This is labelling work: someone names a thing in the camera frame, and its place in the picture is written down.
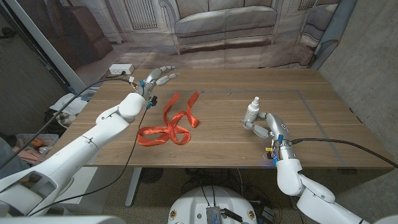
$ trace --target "radiator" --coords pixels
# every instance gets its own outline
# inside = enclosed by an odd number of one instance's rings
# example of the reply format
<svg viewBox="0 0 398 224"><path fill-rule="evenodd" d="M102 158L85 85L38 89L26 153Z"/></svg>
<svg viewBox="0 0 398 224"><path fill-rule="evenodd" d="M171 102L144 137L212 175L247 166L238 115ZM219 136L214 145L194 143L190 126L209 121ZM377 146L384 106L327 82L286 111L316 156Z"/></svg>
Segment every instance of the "radiator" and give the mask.
<svg viewBox="0 0 398 224"><path fill-rule="evenodd" d="M299 10L309 9L315 5L317 0L301 0Z"/></svg>
<svg viewBox="0 0 398 224"><path fill-rule="evenodd" d="M124 0L133 29L157 28L151 0Z"/></svg>

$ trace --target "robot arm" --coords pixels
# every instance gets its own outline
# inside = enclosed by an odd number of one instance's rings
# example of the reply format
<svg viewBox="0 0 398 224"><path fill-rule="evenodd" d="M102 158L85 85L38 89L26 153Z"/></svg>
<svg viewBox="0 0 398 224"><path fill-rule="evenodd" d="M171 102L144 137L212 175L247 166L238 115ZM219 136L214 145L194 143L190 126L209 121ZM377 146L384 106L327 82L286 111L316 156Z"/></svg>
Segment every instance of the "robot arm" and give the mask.
<svg viewBox="0 0 398 224"><path fill-rule="evenodd" d="M96 119L96 126L43 163L1 179L0 203L9 207L9 214L28 216L53 203L87 161L107 143L118 138L143 108L156 104L156 96L150 92L161 76L173 69L166 66L153 70L144 82L140 82L137 93L129 93L120 104L102 112ZM161 85L176 76L166 76ZM48 209L35 215L45 214Z"/></svg>
<svg viewBox="0 0 398 224"><path fill-rule="evenodd" d="M300 196L298 208L319 223L368 223L335 202L335 195L322 184L300 174L301 163L293 152L289 130L284 122L271 113L258 113L255 121L264 120L267 129L242 120L245 128L252 129L260 138L272 137L275 142L274 158L279 189L289 196Z"/></svg>

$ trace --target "blue connector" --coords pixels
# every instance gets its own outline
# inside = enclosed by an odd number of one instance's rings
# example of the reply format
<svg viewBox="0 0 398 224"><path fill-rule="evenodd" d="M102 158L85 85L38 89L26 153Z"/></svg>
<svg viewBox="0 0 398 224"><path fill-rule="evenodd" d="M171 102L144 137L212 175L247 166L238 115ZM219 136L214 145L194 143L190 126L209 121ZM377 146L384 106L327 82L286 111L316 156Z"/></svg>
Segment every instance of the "blue connector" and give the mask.
<svg viewBox="0 0 398 224"><path fill-rule="evenodd" d="M278 135L278 141L279 141L279 143L282 143L282 140L284 139L284 135L283 134L280 134L280 135Z"/></svg>
<svg viewBox="0 0 398 224"><path fill-rule="evenodd" d="M276 166L276 162L278 162L278 159L276 157L272 158L272 164Z"/></svg>

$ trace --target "wooden table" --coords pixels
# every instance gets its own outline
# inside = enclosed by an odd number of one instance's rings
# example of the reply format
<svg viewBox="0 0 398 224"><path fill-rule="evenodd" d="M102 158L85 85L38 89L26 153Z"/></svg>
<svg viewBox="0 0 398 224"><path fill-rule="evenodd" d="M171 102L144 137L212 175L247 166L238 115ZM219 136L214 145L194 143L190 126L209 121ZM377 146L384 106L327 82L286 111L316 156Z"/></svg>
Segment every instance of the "wooden table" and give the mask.
<svg viewBox="0 0 398 224"><path fill-rule="evenodd" d="M149 72L135 70L133 75L138 81ZM164 86L155 87L153 94L158 96L158 105L147 112L141 127L165 126L163 108L175 91L181 97L168 113L169 120L176 112L187 109L188 99L197 91L201 95L193 105L192 113L200 120L200 124L192 128L186 117L182 118L178 125L191 133L190 142L184 145L174 144L171 140L151 147L137 144L130 166L272 167L272 161L267 159L264 150L270 141L257 137L240 123L255 96L260 98L260 111L277 114L285 121L291 139L352 141L392 160L392 156L316 70L195 69L177 72L181 72L178 78ZM124 82L104 83L49 156L92 128L101 112L119 104L130 91L132 88ZM142 114L119 139L102 148L95 160L93 158L88 164L123 166L134 143ZM304 168L391 167L367 152L344 144L302 142L294 146L294 151Z"/></svg>

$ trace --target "table leg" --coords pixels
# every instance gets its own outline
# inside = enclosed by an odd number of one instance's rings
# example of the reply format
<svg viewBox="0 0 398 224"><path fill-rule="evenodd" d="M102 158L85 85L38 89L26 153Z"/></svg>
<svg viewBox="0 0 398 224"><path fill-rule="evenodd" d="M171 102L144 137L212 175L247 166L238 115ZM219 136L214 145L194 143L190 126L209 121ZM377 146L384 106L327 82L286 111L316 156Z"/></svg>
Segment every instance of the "table leg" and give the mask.
<svg viewBox="0 0 398 224"><path fill-rule="evenodd" d="M132 171L129 192L127 193L126 202L124 203L127 207L131 207L136 195L138 186L139 176L141 175L141 167L135 167Z"/></svg>

